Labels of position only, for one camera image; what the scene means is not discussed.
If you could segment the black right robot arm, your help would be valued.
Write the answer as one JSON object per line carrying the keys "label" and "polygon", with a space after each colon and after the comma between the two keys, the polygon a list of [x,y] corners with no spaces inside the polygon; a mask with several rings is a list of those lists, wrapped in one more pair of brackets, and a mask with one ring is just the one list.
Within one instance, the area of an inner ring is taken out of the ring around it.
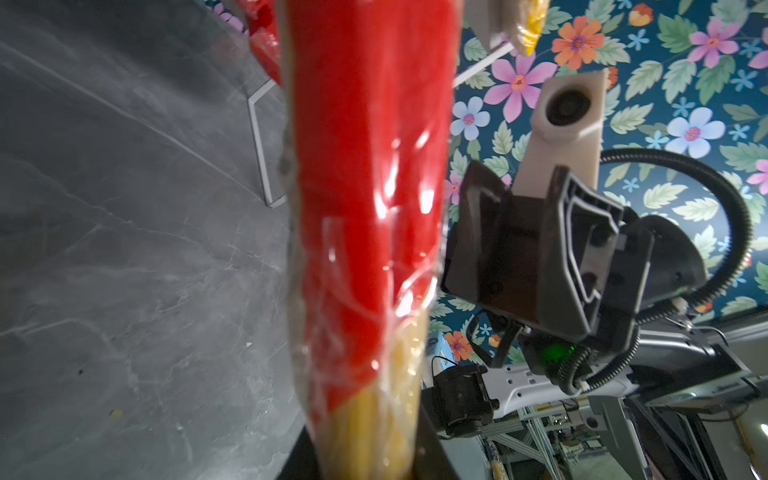
{"label": "black right robot arm", "polygon": [[449,360],[422,397],[425,424],[450,438],[500,437],[501,421],[537,404],[588,397],[586,424],[643,477],[642,451],[625,443],[633,425],[624,401],[645,415],[705,397],[746,374],[724,339],[691,323],[747,264],[752,223],[739,191],[686,156],[626,148],[603,164],[640,163],[697,181],[721,205],[730,244],[709,273],[692,240],[661,216],[638,216],[558,166],[539,198],[515,193],[474,162],[448,234],[442,290],[475,305],[497,346],[472,345],[475,365]]}

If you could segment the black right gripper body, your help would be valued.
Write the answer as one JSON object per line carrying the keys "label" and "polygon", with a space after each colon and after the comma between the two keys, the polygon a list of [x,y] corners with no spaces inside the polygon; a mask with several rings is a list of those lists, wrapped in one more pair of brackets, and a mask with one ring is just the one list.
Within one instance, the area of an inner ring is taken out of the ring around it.
{"label": "black right gripper body", "polygon": [[467,167],[447,240],[443,290],[603,354],[629,348],[653,234],[567,167],[543,198],[513,194],[488,167]]}

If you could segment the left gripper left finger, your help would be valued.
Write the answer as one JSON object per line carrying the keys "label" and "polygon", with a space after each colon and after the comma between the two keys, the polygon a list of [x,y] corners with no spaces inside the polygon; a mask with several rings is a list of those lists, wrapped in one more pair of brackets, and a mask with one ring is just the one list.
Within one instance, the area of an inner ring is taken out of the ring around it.
{"label": "left gripper left finger", "polygon": [[278,476],[277,480],[320,480],[321,471],[313,441],[306,428],[296,442]]}

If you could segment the red spaghetti bag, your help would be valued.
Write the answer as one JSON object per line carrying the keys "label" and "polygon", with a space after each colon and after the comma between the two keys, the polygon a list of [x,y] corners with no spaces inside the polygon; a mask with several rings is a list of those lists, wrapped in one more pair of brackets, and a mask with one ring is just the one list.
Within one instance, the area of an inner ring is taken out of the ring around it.
{"label": "red spaghetti bag", "polygon": [[290,349],[324,479],[410,479],[459,1],[282,1]]}
{"label": "red spaghetti bag", "polygon": [[266,74],[281,85],[280,45],[275,0],[239,0],[246,18],[249,46]]}

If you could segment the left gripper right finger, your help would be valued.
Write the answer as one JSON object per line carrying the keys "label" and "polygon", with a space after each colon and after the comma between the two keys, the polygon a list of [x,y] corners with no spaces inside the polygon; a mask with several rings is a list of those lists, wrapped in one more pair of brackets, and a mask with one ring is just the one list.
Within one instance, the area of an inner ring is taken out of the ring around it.
{"label": "left gripper right finger", "polygon": [[415,480],[459,480],[430,421],[421,407],[416,430],[412,478]]}

